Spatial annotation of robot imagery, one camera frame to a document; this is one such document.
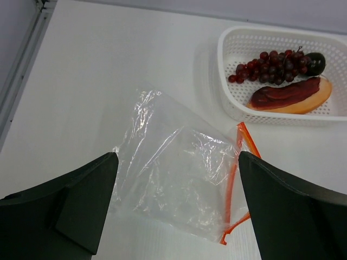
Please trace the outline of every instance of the grape cluster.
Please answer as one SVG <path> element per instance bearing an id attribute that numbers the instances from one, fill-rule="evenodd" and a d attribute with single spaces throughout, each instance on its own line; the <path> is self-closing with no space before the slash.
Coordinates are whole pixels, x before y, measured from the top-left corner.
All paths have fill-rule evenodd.
<path id="1" fill-rule="evenodd" d="M 307 65 L 311 59 L 304 55 L 299 47 L 297 51 L 286 50 L 278 54 L 273 50 L 270 53 L 266 51 L 259 55 L 259 59 L 253 59 L 247 64 L 239 64 L 236 67 L 236 75 L 231 75 L 228 80 L 231 83 L 243 83 L 246 79 L 261 83 L 275 83 L 281 85 L 284 81 L 292 82 L 299 74 L 307 72 Z"/>

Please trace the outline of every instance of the bread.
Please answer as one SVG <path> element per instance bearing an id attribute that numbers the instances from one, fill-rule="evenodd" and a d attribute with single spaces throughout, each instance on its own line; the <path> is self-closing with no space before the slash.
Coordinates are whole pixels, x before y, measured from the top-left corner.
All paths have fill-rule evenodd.
<path id="1" fill-rule="evenodd" d="M 331 82 L 312 77 L 283 88 L 261 88 L 253 94 L 247 107 L 265 112 L 306 114 L 321 106 L 331 91 Z"/>

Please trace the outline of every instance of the basket rim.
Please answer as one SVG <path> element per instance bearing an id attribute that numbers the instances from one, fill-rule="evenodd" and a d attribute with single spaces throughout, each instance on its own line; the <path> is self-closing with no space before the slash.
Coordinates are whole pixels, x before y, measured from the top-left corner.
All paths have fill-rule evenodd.
<path id="1" fill-rule="evenodd" d="M 322 33 L 312 33 L 309 31 L 300 31 L 300 30 L 294 30 L 294 29 L 276 29 L 276 28 L 262 28 L 262 27 L 256 27 L 256 26 L 234 26 L 226 29 L 218 40 L 217 45 L 217 64 L 218 64 L 218 71 L 219 71 L 219 77 L 221 79 L 220 87 L 222 88 L 224 95 L 228 98 L 228 100 L 239 110 L 241 110 L 244 113 L 247 113 L 250 116 L 261 116 L 266 118 L 278 118 L 278 119 L 296 119 L 296 120 L 311 120 L 311 121 L 347 121 L 347 116 L 321 116 L 321 115 L 300 115 L 300 114 L 286 114 L 286 113 L 274 113 L 274 112 L 262 112 L 262 111 L 256 111 L 252 110 L 242 104 L 240 104 L 234 96 L 230 93 L 230 90 L 228 88 L 228 84 L 226 81 L 226 76 L 224 73 L 224 60 L 223 60 L 223 43 L 226 36 L 231 33 L 232 31 L 236 30 L 259 30 L 259 31 L 270 31 L 270 32 L 281 32 L 281 33 L 292 33 L 292 34 L 299 34 L 299 35 L 310 35 L 315 37 L 323 37 L 327 38 L 326 34 Z M 340 44 L 346 45 L 344 42 L 342 42 L 340 39 L 330 36 L 330 40 L 337 41 Z"/>

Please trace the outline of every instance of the gray wall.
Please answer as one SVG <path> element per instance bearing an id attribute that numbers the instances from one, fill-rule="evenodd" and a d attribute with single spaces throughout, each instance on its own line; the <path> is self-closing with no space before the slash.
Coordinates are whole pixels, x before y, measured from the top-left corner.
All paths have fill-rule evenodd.
<path id="1" fill-rule="evenodd" d="M 87 0 L 347 34 L 347 0 Z"/>
<path id="2" fill-rule="evenodd" d="M 0 1 L 0 92 L 35 12 L 32 0 Z"/>

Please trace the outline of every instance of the ziplock bag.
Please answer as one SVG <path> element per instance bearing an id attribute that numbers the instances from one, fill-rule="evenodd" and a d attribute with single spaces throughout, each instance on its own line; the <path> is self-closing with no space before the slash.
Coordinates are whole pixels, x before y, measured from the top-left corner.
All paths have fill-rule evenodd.
<path id="1" fill-rule="evenodd" d="M 141 92 L 114 149 L 119 167 L 111 208 L 226 244 L 226 234 L 249 218 L 237 159 L 256 151 L 252 143 L 243 123 L 226 138 L 164 93 Z"/>

